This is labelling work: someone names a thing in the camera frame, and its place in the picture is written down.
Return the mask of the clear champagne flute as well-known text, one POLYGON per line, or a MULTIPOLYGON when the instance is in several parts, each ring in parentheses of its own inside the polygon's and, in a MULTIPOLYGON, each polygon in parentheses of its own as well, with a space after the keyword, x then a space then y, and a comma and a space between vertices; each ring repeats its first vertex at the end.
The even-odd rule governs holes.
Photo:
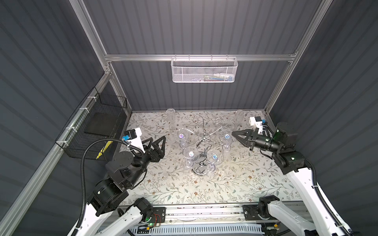
POLYGON ((169 132, 174 133, 176 130, 176 112, 174 108, 168 108, 166 110, 167 120, 169 124, 169 132))
POLYGON ((234 124, 235 130, 239 130, 243 127, 245 119, 245 111, 244 110, 237 110, 235 113, 234 124))

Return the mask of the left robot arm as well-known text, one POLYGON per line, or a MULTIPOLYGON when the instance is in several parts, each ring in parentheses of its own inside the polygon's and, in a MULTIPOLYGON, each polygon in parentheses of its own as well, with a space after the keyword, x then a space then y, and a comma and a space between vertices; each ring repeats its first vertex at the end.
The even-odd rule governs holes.
POLYGON ((82 187, 82 207, 76 226, 73 228, 72 236, 78 235, 84 222, 87 205, 92 205, 96 216, 114 211, 118 205, 129 195, 128 190, 136 188, 143 182, 141 176, 147 175, 148 165, 151 162, 159 162, 165 156, 166 137, 162 136, 156 141, 152 138, 141 142, 133 131, 124 136, 121 140, 106 138, 90 144, 81 157, 80 176, 82 187), (116 153, 112 161, 106 164, 109 178, 99 182, 97 189, 87 198, 85 184, 85 160, 89 150, 97 143, 106 142, 108 144, 120 143, 125 145, 129 151, 116 153))

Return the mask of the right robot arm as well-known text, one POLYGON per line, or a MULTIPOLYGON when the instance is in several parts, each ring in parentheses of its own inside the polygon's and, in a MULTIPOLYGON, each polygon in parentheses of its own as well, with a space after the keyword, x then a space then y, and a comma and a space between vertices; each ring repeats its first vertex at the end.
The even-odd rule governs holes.
POLYGON ((295 150, 297 135, 285 122, 277 124, 271 137, 259 134, 257 128, 232 132, 250 150, 259 148, 272 153, 271 158, 299 193, 312 220, 295 213, 275 195, 259 199, 258 216, 279 220, 297 236, 355 236, 357 233, 337 213, 318 184, 314 165, 295 150))

